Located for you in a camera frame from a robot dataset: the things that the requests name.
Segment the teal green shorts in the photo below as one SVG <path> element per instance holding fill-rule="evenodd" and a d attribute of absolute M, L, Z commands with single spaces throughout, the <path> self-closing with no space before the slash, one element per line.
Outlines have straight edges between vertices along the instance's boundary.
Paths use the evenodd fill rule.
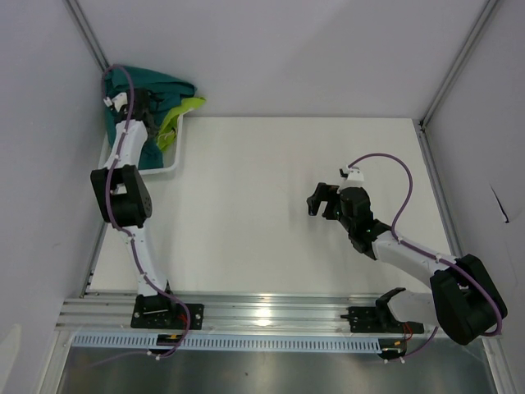
<path fill-rule="evenodd" d="M 135 91 L 137 89 L 149 89 L 161 99 L 158 112 L 155 115 L 159 129 L 170 109 L 180 105 L 184 98 L 196 97 L 196 87 L 187 81 L 149 69 L 133 66 L 123 67 L 130 75 Z M 102 89 L 104 97 L 112 98 L 119 93 L 127 93 L 130 85 L 122 70 L 114 68 L 111 71 L 106 71 L 103 76 Z M 108 141 L 112 146 L 116 138 L 116 123 L 119 121 L 116 121 L 116 114 L 109 108 L 105 108 L 104 115 Z M 144 145 L 140 155 L 139 170 L 164 167 L 162 151 L 156 145 L 156 137 L 152 140 L 148 139 Z"/>

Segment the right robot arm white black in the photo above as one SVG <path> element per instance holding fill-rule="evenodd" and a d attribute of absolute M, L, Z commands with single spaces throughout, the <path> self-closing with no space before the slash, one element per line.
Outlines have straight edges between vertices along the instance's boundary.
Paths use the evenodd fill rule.
<path fill-rule="evenodd" d="M 441 328 L 460 345 L 479 336 L 497 336 L 508 314 L 506 305 L 482 261 L 472 254 L 443 256 L 393 234 L 374 218 L 368 193 L 362 187 L 320 183 L 307 199 L 308 213 L 337 221 L 352 246 L 368 258 L 394 266 L 428 288 L 427 293 L 397 287 L 376 301 L 374 319 L 384 331 L 402 323 Z"/>

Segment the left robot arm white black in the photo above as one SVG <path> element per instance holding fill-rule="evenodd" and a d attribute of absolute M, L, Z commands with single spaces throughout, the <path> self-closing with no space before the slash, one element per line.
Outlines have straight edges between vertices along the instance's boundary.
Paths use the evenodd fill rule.
<path fill-rule="evenodd" d="M 157 131 L 151 101 L 146 89 L 129 89 L 104 99 L 115 116 L 116 135 L 107 161 L 90 173 L 100 213 L 121 235 L 136 268 L 138 294 L 143 297 L 161 296 L 168 286 L 147 227 L 153 201 L 139 173 L 143 147 Z"/>

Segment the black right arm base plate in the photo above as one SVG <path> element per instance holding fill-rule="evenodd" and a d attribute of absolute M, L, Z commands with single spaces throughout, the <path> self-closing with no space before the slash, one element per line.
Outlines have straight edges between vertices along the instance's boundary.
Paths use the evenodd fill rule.
<path fill-rule="evenodd" d="M 377 307 L 351 306 L 340 319 L 348 322 L 352 333 L 424 333 L 422 323 L 401 323 L 390 312 Z"/>

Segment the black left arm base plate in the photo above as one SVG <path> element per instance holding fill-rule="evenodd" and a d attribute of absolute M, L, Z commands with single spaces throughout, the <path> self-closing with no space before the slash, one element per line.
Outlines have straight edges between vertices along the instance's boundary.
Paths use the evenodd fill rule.
<path fill-rule="evenodd" d="M 130 321 L 132 328 L 183 330 L 187 326 L 187 313 L 183 306 L 163 295 L 135 298 Z"/>

